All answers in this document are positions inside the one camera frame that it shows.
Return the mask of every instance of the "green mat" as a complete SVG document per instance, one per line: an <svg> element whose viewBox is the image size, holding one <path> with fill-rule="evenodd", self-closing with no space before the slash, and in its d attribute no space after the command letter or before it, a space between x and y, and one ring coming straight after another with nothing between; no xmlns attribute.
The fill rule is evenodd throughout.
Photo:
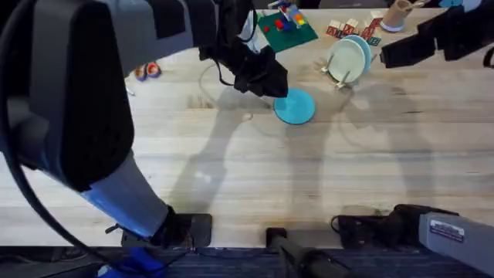
<svg viewBox="0 0 494 278"><path fill-rule="evenodd" d="M309 23L297 28L295 23L289 22L290 30L278 31L275 20L280 19L281 16L284 15L281 12L277 12L274 15L263 16L258 20L259 28L276 53L317 39L317 35ZM268 32L264 32L265 26L269 27Z"/></svg>

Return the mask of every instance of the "toy block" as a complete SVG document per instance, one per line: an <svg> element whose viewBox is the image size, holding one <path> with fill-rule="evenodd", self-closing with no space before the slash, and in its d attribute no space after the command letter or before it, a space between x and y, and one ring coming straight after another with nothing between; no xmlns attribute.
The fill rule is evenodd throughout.
<svg viewBox="0 0 494 278"><path fill-rule="evenodd" d="M355 19L348 19L347 24L343 27L343 32L346 35L351 35L354 33L355 29L358 26L358 21Z"/></svg>
<svg viewBox="0 0 494 278"><path fill-rule="evenodd" d="M338 28L338 33L337 33L337 38L338 39L342 39L344 37L347 36L347 34L345 34L344 30L345 30L345 23L341 23L340 24L340 27Z"/></svg>
<svg viewBox="0 0 494 278"><path fill-rule="evenodd" d="M374 34L374 27L365 27L360 36L366 41Z"/></svg>
<svg viewBox="0 0 494 278"><path fill-rule="evenodd" d="M330 25L327 26L326 34L336 37L338 29L340 28L341 22L336 21L336 20L331 20Z"/></svg>
<svg viewBox="0 0 494 278"><path fill-rule="evenodd" d="M383 13L381 11L370 11L369 16L365 19L366 27L378 27L383 20Z"/></svg>
<svg viewBox="0 0 494 278"><path fill-rule="evenodd" d="M283 30L283 22L281 22L281 20L275 20L275 25L278 30Z"/></svg>
<svg viewBox="0 0 494 278"><path fill-rule="evenodd" d="M377 46L379 42L381 42L382 36L381 33L377 30L374 31L374 34L367 40L367 43L371 46Z"/></svg>

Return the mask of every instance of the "blue plate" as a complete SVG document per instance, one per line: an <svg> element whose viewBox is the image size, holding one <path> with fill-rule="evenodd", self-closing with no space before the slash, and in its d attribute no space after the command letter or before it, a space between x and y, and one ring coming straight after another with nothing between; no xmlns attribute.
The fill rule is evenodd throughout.
<svg viewBox="0 0 494 278"><path fill-rule="evenodd" d="M362 48L362 51L364 51L364 55L365 55L364 73L367 72L369 70L369 68L371 67L371 60L372 60L371 47L369 46L369 44L365 41L365 39L363 39L361 36L357 36L357 35L348 35L348 36L344 37L343 39L352 40L352 41L358 43L358 45Z"/></svg>
<svg viewBox="0 0 494 278"><path fill-rule="evenodd" d="M287 124L304 124L316 113L316 103L306 91L292 88L286 98L275 99L274 110Z"/></svg>

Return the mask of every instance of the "wooden tabletop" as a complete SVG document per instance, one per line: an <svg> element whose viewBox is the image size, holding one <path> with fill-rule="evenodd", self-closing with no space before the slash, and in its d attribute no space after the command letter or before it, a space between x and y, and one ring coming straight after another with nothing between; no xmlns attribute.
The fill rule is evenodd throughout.
<svg viewBox="0 0 494 278"><path fill-rule="evenodd" d="M494 75L482 68L485 50L398 69L375 61L352 90L337 92L320 73L336 41L327 25L368 12L305 11L320 38L277 54L289 86L316 100L316 116L302 126L279 120L272 100L222 86L196 49L158 61L158 80L127 80L137 95L130 104L140 169L177 212L213 215L213 246L263 246L270 226L317 231L336 245L327 225L333 215L398 203L494 225ZM405 31L385 35L380 46L440 12L413 11ZM266 44L262 35L259 42ZM93 246L120 244L118 232L104 234L112 219L44 174L27 174L70 232ZM67 244L28 207L3 162L0 229L0 245Z"/></svg>

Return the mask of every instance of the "cable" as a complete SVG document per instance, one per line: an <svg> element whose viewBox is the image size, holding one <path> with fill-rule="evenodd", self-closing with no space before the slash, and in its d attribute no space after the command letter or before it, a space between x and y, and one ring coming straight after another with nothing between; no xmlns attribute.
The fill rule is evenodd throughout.
<svg viewBox="0 0 494 278"><path fill-rule="evenodd" d="M0 35L0 131L2 131L3 134L3 155L7 162L8 169L10 170L15 183L19 187L19 190L21 191L22 195L29 203L29 205L31 205L32 209L34 209L39 217L41 217L41 219L43 219L50 228L52 228L55 232L62 236L67 242L70 242L75 247L81 249L85 253L90 254L101 262L107 264L112 269L123 274L147 276L148 274L156 273L160 270L163 270L166 266L147 272L136 272L122 269L111 259L108 259L104 255L91 249L89 246L78 240L74 235L67 231L40 202L20 166L21 164L19 162L17 154L15 153L15 145L12 139L12 132L10 130L8 122L7 93L4 92L3 78L5 75L4 69L10 42L12 41L15 30L17 29L17 26L21 22L23 16L26 15L27 11L31 8L32 4L35 1L36 0L21 0L20 3L18 3L12 11L12 14L8 17L7 21L5 22L3 32Z"/></svg>

